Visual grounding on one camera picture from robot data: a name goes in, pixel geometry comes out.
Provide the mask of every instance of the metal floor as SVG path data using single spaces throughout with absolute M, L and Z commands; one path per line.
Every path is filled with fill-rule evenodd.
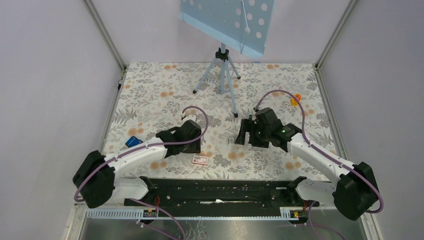
M 347 240 L 366 240 L 361 220 L 351 221 L 335 209 L 312 210 L 312 222 L 331 226 Z M 294 240 L 319 239 L 310 226 L 293 227 L 288 221 L 275 220 L 180 220 L 187 240 Z M 153 227 L 171 236 L 183 238 L 172 220 L 156 220 Z M 337 234 L 315 227 L 325 240 L 341 239 Z M 86 218 L 80 240 L 168 240 L 148 228 L 136 225 L 135 220 Z

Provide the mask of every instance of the orange object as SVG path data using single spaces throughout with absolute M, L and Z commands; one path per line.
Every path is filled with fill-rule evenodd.
M 301 101 L 301 99 L 302 99 L 302 95 L 300 95 L 299 93 L 296 93 L 295 95 L 294 95 L 296 98 L 297 98 L 297 100 L 300 102 Z M 296 102 L 296 100 L 294 99 L 294 98 L 291 98 L 291 105 L 293 106 L 293 107 L 297 107 L 299 104 Z

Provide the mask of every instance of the tripod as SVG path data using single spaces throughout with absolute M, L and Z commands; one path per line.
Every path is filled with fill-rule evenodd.
M 212 83 L 215 84 L 219 88 L 219 94 L 226 94 L 226 93 L 230 92 L 231 100 L 232 100 L 232 108 L 234 110 L 234 117 L 237 118 L 239 116 L 239 114 L 237 113 L 236 100 L 234 100 L 233 84 L 231 82 L 230 68 L 228 66 L 228 62 L 231 64 L 231 67 L 234 70 L 235 75 L 237 76 L 237 79 L 240 79 L 242 77 L 237 72 L 237 69 L 234 66 L 233 61 L 231 60 L 229 53 L 230 53 L 230 50 L 226 49 L 226 45 L 224 43 L 221 43 L 221 47 L 218 48 L 217 52 L 215 52 L 215 58 L 212 60 L 209 67 L 207 68 L 206 72 L 201 77 L 196 88 L 193 90 L 193 94 L 196 94 L 196 92 L 199 90 L 200 86 L 205 81 L 206 76 L 209 74 L 209 72 L 211 71 L 214 64 L 218 61 L 218 59 L 220 59 L 221 60 L 221 73 L 220 73 L 221 74 L 221 81 L 220 81 L 220 85 L 218 85 L 218 83 L 216 83 L 214 80 L 212 80 Z M 226 78 L 228 80 L 229 90 L 225 90 L 225 73 L 226 73 Z

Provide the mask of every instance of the card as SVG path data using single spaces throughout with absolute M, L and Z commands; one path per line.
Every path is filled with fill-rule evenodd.
M 193 156 L 193 164 L 200 164 L 200 165 L 208 165 L 208 159 L 209 157 L 207 156 L 200 156 L 200 155 L 195 155 Z

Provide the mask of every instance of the tripod leg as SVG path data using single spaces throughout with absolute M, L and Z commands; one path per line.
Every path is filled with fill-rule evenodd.
M 240 76 L 240 75 L 239 75 L 239 73 L 237 72 L 237 69 L 236 69 L 236 67 L 234 66 L 233 60 L 231 60 L 231 57 L 230 57 L 230 56 L 228 56 L 228 61 L 229 61 L 229 63 L 231 64 L 231 67 L 232 67 L 232 69 L 234 70 L 235 75 L 237 76 L 237 79 L 241 79 L 241 78 L 242 78 L 242 76 Z
M 202 85 L 202 83 L 205 81 L 206 76 L 209 74 L 209 72 L 211 71 L 212 67 L 214 66 L 214 64 L 217 62 L 218 58 L 214 58 L 212 60 L 212 62 L 210 63 L 209 67 L 207 68 L 207 70 L 204 72 L 203 76 L 201 77 L 199 83 L 197 84 L 196 88 L 193 90 L 193 93 L 195 94 L 200 86 Z
M 219 88 L 219 94 L 225 93 L 225 63 L 221 60 L 221 83 Z
M 231 94 L 232 108 L 234 109 L 234 117 L 237 118 L 239 114 L 237 113 L 236 100 L 234 100 L 233 83 L 231 82 L 231 75 L 230 75 L 230 68 L 228 66 L 228 61 L 224 61 L 223 64 L 225 66 L 226 75 L 228 79 L 229 94 Z

